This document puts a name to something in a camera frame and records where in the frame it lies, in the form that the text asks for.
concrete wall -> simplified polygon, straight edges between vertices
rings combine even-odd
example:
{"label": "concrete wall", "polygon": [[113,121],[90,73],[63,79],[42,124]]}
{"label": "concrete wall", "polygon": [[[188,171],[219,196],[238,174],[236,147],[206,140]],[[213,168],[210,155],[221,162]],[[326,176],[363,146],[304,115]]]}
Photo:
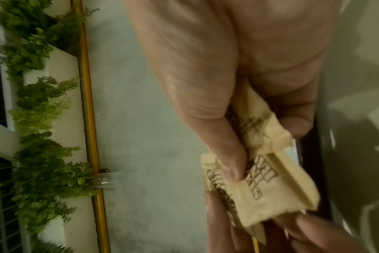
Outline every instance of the concrete wall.
{"label": "concrete wall", "polygon": [[204,252],[207,150],[158,86],[122,0],[84,4],[100,8],[86,23],[100,165],[127,175],[104,191],[112,253]]}
{"label": "concrete wall", "polygon": [[318,111],[335,216],[379,253],[379,0],[342,13]]}

